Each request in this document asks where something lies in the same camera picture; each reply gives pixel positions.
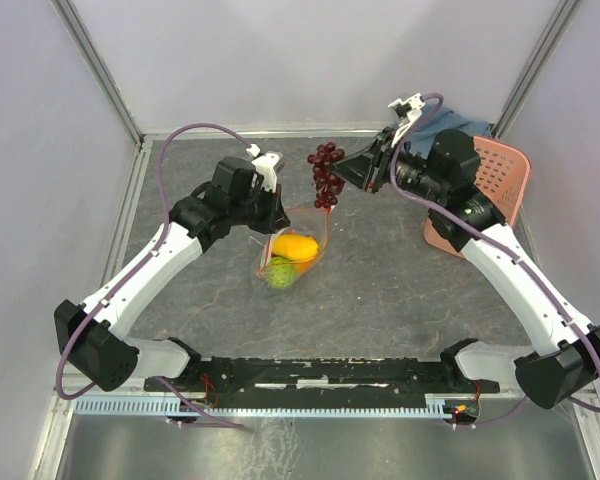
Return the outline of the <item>orange mango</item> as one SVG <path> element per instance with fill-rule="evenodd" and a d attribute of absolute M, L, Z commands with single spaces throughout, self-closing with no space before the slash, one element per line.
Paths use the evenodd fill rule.
<path fill-rule="evenodd" d="M 308 261 L 303 261 L 303 262 L 294 262 L 293 266 L 297 272 L 298 275 L 302 275 L 304 274 L 306 271 L 310 270 L 314 264 L 316 263 L 317 259 L 314 258 L 312 260 L 308 260 Z"/>

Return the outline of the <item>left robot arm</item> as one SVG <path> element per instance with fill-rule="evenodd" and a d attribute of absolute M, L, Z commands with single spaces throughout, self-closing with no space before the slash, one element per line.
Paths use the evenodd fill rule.
<path fill-rule="evenodd" d="M 56 307 L 62 358 L 105 392 L 155 376 L 181 390 L 195 387 L 201 378 L 195 350 L 175 338 L 134 339 L 130 330 L 156 295 L 233 227 L 274 234 L 289 226 L 281 168 L 275 152 L 220 161 L 212 179 L 173 206 L 168 224 L 112 280 L 78 304 L 65 300 Z"/>

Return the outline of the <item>green bumpy fruit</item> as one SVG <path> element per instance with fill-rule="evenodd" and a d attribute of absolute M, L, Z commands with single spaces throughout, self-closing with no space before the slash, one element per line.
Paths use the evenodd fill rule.
<path fill-rule="evenodd" d="M 264 270 L 264 277 L 270 288 L 286 289 L 295 283 L 298 272 L 290 260 L 273 257 Z"/>

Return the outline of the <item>clear zip top bag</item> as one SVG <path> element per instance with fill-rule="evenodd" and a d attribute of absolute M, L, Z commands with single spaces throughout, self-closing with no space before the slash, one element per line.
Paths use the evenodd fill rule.
<path fill-rule="evenodd" d="M 324 256 L 330 232 L 331 208 L 293 208 L 290 225 L 269 235 L 256 262 L 255 274 L 267 288 L 286 290 Z"/>

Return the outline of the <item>pink plastic basket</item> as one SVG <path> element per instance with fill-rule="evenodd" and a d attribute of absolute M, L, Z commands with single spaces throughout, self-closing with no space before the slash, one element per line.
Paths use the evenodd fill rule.
<path fill-rule="evenodd" d="M 431 200 L 484 231 L 497 223 L 515 224 L 531 163 L 496 140 L 445 130 L 434 137 L 426 172 L 438 187 Z"/>

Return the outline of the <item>dark red grapes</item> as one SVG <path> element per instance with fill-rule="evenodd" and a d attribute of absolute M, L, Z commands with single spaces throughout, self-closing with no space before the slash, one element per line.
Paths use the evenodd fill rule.
<path fill-rule="evenodd" d="M 315 208 L 330 210 L 338 203 L 338 196 L 344 189 L 345 181 L 331 171 L 331 165 L 342 160 L 344 156 L 344 150 L 338 148 L 333 141 L 318 145 L 316 152 L 307 156 L 316 190 Z"/>

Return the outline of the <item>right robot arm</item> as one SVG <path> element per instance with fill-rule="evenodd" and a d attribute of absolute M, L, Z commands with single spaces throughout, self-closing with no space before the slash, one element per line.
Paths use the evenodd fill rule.
<path fill-rule="evenodd" d="M 531 351 L 484 345 L 459 347 L 438 368 L 447 389 L 474 380 L 512 384 L 537 406 L 551 409 L 600 382 L 600 325 L 579 312 L 526 254 L 495 202 L 476 184 L 482 164 L 472 136 L 436 134 L 427 156 L 411 154 L 391 127 L 363 150 L 329 154 L 330 172 L 367 192 L 392 185 L 428 210 L 433 229 L 490 282 L 521 323 Z M 600 406 L 589 405 L 600 413 Z"/>

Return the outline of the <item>yellow mango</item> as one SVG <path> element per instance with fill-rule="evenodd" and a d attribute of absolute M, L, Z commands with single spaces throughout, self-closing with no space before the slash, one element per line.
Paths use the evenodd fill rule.
<path fill-rule="evenodd" d="M 320 245 L 309 236 L 282 234 L 273 242 L 272 254 L 284 257 L 292 262 L 303 262 L 316 258 Z"/>

